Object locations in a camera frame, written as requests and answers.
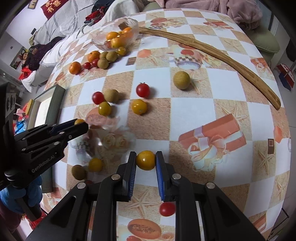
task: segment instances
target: wooden back scratcher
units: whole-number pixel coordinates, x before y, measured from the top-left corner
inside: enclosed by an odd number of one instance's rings
[[[196,39],[185,37],[179,34],[164,32],[161,30],[152,30],[144,27],[140,27],[140,34],[150,34],[154,36],[164,37],[187,46],[196,48],[206,54],[209,54],[234,68],[237,72],[239,72],[243,77],[245,77],[249,82],[251,82],[269,101],[270,103],[277,109],[281,107],[281,101],[279,97],[272,91],[272,89],[254,72],[248,69],[246,66],[240,64],[234,59],[230,58],[228,55],[224,54],[220,50],[215,47],[200,42]]]

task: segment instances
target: photo frame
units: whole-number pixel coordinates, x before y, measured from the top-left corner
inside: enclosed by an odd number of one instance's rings
[[[17,69],[23,62],[22,56],[24,53],[28,52],[28,50],[24,47],[20,49],[17,55],[14,57],[13,61],[11,62],[10,66],[14,69]]]
[[[37,2],[38,2],[38,0],[32,0],[28,5],[28,9],[35,9]]]

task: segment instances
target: blue glove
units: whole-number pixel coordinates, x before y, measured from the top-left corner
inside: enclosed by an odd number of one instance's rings
[[[28,195],[28,205],[30,207],[35,206],[42,200],[42,191],[40,185],[42,184],[41,176],[37,177],[32,181],[27,190],[26,189],[16,189],[13,186],[8,186],[7,188],[0,191],[0,200],[2,203],[10,210],[15,213],[23,214],[23,209],[17,204],[15,199],[21,198]]]

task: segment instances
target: bolt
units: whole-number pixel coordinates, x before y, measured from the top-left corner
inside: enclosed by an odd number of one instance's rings
[[[113,174],[111,176],[112,180],[118,180],[120,178],[120,175],[119,174]]]
[[[206,184],[206,186],[208,189],[214,189],[216,185],[214,183],[209,182]]]
[[[172,175],[172,178],[175,179],[175,180],[178,180],[178,179],[181,178],[181,175],[178,174],[178,173],[174,173],[174,174]]]
[[[78,189],[83,189],[83,188],[85,188],[86,187],[86,184],[85,183],[78,183],[77,184],[77,188]]]

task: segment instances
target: pink blanket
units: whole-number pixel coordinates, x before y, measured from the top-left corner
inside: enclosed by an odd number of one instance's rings
[[[262,12],[254,0],[156,0],[162,8],[196,8],[225,13],[240,27],[259,26]]]

